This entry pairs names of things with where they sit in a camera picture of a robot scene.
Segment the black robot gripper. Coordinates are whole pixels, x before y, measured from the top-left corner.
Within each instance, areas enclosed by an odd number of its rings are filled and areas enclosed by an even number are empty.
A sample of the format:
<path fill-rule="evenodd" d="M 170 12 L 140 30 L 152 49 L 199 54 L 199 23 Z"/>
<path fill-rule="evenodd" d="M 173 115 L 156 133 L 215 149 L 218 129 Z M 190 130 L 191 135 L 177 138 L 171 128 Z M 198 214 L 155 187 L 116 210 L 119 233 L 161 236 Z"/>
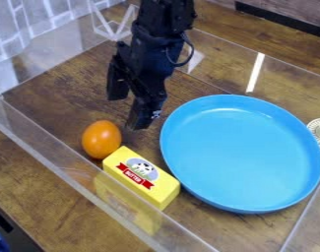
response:
<path fill-rule="evenodd" d="M 131 24 L 131 42 L 116 43 L 107 75 L 107 99 L 124 99 L 134 93 L 124 126 L 130 130 L 147 129 L 161 116 L 166 101 L 165 80 L 174 68 L 185 65 L 178 62 L 185 43 L 185 34 L 154 36 L 138 23 Z"/>

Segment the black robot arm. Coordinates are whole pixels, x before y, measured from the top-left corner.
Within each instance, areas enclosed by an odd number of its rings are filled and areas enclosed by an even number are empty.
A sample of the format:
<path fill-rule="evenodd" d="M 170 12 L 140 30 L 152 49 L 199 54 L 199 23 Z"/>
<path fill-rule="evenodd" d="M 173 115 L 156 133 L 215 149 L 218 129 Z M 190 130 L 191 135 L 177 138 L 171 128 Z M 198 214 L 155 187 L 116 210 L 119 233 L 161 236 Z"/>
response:
<path fill-rule="evenodd" d="M 130 130 L 146 129 L 161 115 L 165 81 L 194 56 L 190 53 L 179 60 L 183 45 L 194 48 L 186 30 L 197 16 L 194 0 L 140 0 L 131 42 L 116 43 L 107 75 L 107 99 L 124 99 L 128 92 L 134 95 L 126 120 Z"/>

